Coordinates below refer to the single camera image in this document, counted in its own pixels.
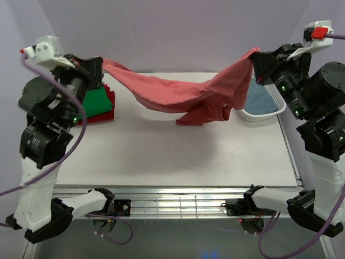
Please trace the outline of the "pink red t shirt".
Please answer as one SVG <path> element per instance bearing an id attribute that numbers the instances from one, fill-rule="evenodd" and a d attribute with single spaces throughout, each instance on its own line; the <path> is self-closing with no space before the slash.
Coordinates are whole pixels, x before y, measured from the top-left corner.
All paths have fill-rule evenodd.
<path id="1" fill-rule="evenodd" d="M 145 76 L 110 59 L 103 61 L 103 69 L 144 107 L 182 114 L 177 125 L 202 126 L 227 121 L 232 109 L 245 106 L 253 72 L 251 56 L 259 51 L 258 47 L 248 50 L 237 62 L 201 83 Z"/>

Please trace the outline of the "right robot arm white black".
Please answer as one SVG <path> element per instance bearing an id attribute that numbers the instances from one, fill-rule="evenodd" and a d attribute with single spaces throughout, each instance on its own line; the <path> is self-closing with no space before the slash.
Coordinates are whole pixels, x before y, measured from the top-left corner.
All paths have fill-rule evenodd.
<path id="1" fill-rule="evenodd" d="M 295 118 L 313 164 L 313 190 L 298 193 L 251 186 L 244 193 L 246 210 L 288 214 L 295 223 L 328 237 L 344 230 L 344 64 L 325 63 L 310 76 L 312 53 L 301 44 L 285 44 L 250 56 L 256 82 L 272 84 Z"/>

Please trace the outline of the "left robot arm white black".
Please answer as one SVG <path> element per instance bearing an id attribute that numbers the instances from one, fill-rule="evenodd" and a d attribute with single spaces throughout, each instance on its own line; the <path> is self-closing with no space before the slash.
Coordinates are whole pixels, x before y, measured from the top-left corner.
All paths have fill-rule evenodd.
<path id="1" fill-rule="evenodd" d="M 80 143 L 70 134 L 79 107 L 89 90 L 103 86 L 101 57 L 80 59 L 67 54 L 64 58 L 68 65 L 53 66 L 52 79 L 38 76 L 28 81 L 18 102 L 27 118 L 19 148 L 23 175 L 18 207 L 6 223 L 12 229 L 24 229 L 31 243 L 62 234 L 86 214 L 107 216 L 114 210 L 114 195 L 101 187 L 73 198 L 52 196 L 60 165 Z"/>

